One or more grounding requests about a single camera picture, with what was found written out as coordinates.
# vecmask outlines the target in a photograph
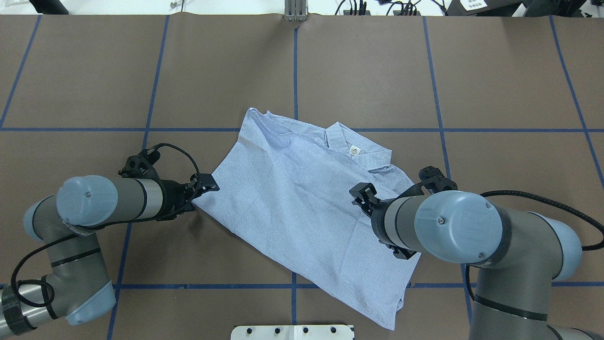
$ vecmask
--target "shirt tag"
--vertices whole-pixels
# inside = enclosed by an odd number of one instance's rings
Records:
[[[358,156],[360,152],[361,152],[361,149],[360,149],[360,148],[357,148],[357,147],[356,147],[356,146],[354,146],[354,145],[350,147],[350,154],[351,154],[351,155],[353,155],[353,156]]]
[[[466,11],[477,10],[479,8],[487,7],[484,0],[460,0],[461,5]]]

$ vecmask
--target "blue plastic cap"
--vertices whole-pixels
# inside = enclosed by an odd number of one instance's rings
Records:
[[[428,197],[415,216],[417,238],[437,258],[476,263],[493,255],[503,226],[497,209],[484,197],[443,191]]]
[[[562,248],[562,268],[558,276],[553,278],[553,281],[562,281],[573,276],[583,259],[581,240],[577,236],[577,233],[560,221],[552,220],[536,212],[530,213],[543,218],[554,230],[558,241],[560,241],[560,247]]]
[[[110,311],[115,305],[115,293],[109,281],[98,292],[92,295],[80,307],[65,317],[70,325],[79,325]]]
[[[37,207],[40,206],[40,204],[42,202],[44,202],[47,198],[44,198],[43,200],[41,200],[40,202],[32,205],[29,209],[27,209],[27,211],[25,212],[25,216],[23,216],[23,228],[25,229],[25,232],[27,233],[27,235],[31,236],[31,238],[33,238],[34,240],[38,241],[38,242],[44,242],[43,239],[41,239],[40,236],[38,236],[36,234],[36,231],[34,230],[34,214],[36,212]]]
[[[105,222],[117,206],[117,189],[103,176],[72,177],[57,194],[57,212],[63,221],[79,226]]]

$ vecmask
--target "white paper label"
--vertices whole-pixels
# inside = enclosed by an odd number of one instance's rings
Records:
[[[479,8],[487,7],[487,4],[484,0],[460,0],[461,5],[466,11],[477,10]]]
[[[357,147],[356,147],[356,146],[354,146],[354,145],[350,147],[350,154],[351,154],[351,155],[353,155],[353,156],[358,156],[360,152],[361,152],[361,149],[360,149],[360,148],[357,148]]]

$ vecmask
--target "white floor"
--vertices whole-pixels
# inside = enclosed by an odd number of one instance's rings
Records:
[[[182,3],[170,4],[178,0],[62,0],[63,5],[74,15],[136,15],[159,14],[166,15],[181,11]],[[333,15],[338,7],[339,0],[307,0],[311,13]],[[451,0],[445,0],[448,6]],[[376,0],[367,0],[367,10],[371,15],[385,15],[390,7],[379,5]],[[350,8],[346,1],[340,9]],[[442,11],[432,0],[421,0],[417,8],[422,15],[441,16]],[[590,0],[581,7],[584,13],[594,17],[604,17],[604,8],[593,6]],[[284,0],[185,0],[183,10],[196,14],[265,14],[284,13]],[[0,14],[37,14],[27,0],[0,0]]]

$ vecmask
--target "white metal plate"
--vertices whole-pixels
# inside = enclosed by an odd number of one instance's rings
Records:
[[[352,325],[237,326],[231,340],[354,340],[354,329]]]

